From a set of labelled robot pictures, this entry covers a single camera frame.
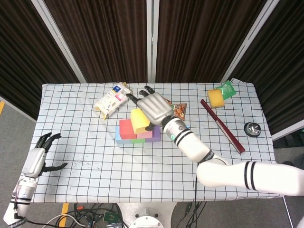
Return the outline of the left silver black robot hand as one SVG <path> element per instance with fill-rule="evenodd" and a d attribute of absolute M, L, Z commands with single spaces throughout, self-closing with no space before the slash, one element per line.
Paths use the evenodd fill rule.
<path fill-rule="evenodd" d="M 29 178 L 38 178 L 44 172 L 58 171 L 67 166 L 67 163 L 63 163 L 59 166 L 46 166 L 46 155 L 54 140 L 61 138 L 61 133 L 52 135 L 52 132 L 41 136 L 26 158 L 22 173 Z"/>

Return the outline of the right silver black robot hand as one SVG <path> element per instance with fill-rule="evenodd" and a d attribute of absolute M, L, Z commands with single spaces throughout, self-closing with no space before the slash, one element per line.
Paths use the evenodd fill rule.
<path fill-rule="evenodd" d="M 126 94 L 127 98 L 134 102 L 145 114 L 150 121 L 145 128 L 147 131 L 152 131 L 155 126 L 164 126 L 169 120 L 173 119 L 174 111 L 171 105 L 151 87 L 145 86 L 146 91 L 139 92 L 143 98 L 137 98 L 133 94 Z"/>

